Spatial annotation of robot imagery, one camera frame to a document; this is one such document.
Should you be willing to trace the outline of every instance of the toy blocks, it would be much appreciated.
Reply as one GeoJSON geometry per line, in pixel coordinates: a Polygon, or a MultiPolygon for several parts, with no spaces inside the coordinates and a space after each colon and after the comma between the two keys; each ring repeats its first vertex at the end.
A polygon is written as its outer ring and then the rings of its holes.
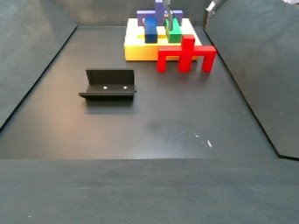
{"type": "Polygon", "coordinates": [[[194,37],[192,35],[181,36],[181,45],[160,46],[157,53],[157,72],[165,71],[165,57],[180,56],[178,71],[188,73],[190,71],[192,56],[202,56],[201,70],[205,73],[210,72],[212,63],[216,57],[216,48],[210,45],[194,46],[194,37]]]}

